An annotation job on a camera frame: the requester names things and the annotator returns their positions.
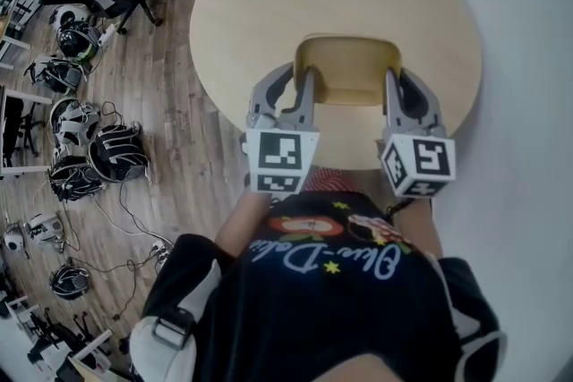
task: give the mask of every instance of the black t-shirt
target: black t-shirt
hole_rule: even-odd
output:
[[[180,301],[213,258],[223,277],[194,331],[193,382],[310,382],[365,353],[405,381],[454,380],[463,342],[449,297],[478,324],[465,339],[498,328],[465,261],[442,259],[436,269],[359,193],[278,203],[238,259],[180,237],[144,315]],[[498,350],[481,353],[475,380],[492,379]]]

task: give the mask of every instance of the person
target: person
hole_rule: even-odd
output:
[[[467,263],[444,257],[430,201],[394,223],[339,171],[274,204],[245,191],[214,243],[179,237],[151,289],[143,316],[173,317],[220,268],[188,333],[191,369],[165,380],[492,380],[505,335]],[[133,346],[148,352],[137,370],[154,364]]]

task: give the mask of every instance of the table top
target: table top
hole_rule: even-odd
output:
[[[189,35],[203,87],[243,130],[254,84],[292,62],[298,44],[315,33],[394,42],[403,65],[438,97],[450,135],[474,103],[482,78],[481,44],[464,0],[196,0]],[[293,101],[290,84],[279,105]],[[321,132],[315,165],[381,167],[374,142],[385,124],[381,106],[314,107]]]

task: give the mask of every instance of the floor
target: floor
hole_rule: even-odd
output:
[[[165,20],[157,29],[137,9],[126,24],[127,36],[115,35],[105,45],[101,61],[78,93],[80,99],[100,106],[111,101],[126,122],[141,123],[152,163],[150,180],[142,177],[127,183],[126,204],[149,230],[172,241],[181,233],[214,237],[242,191],[246,172],[238,143],[240,132],[212,104],[193,69],[188,39],[193,1],[151,0],[152,12]],[[22,76],[37,54],[58,51],[55,33],[47,25],[51,11],[51,7],[40,10],[27,26],[23,40],[31,43],[32,49],[19,49],[10,56],[15,70],[0,70],[0,83],[7,88],[52,97],[46,89],[32,88],[30,79]],[[104,123],[111,123],[110,118]],[[47,130],[38,136],[37,145],[45,164],[50,164],[52,146]],[[355,178],[371,193],[381,189],[379,173],[357,173]],[[0,208],[11,221],[21,222],[40,212],[57,211],[71,244],[77,243],[71,227],[78,234],[81,251],[68,248],[58,255],[29,244],[30,259],[19,253],[6,254],[17,284],[31,301],[49,307],[52,315],[68,326],[73,325],[74,313],[86,310],[95,322],[94,331],[111,328],[115,337],[128,335],[156,277],[153,262],[138,273],[134,298],[117,321],[112,317],[133,291],[133,273],[126,268],[100,274],[88,267],[91,288],[72,302],[57,299],[48,288],[48,278],[70,256],[103,270],[128,259],[144,260],[155,239],[121,233],[109,224],[92,198],[66,205],[68,223],[63,205],[45,180],[44,174],[29,174],[1,181]],[[135,232],[132,219],[119,205],[119,189],[119,185],[110,185],[94,199],[116,225]]]

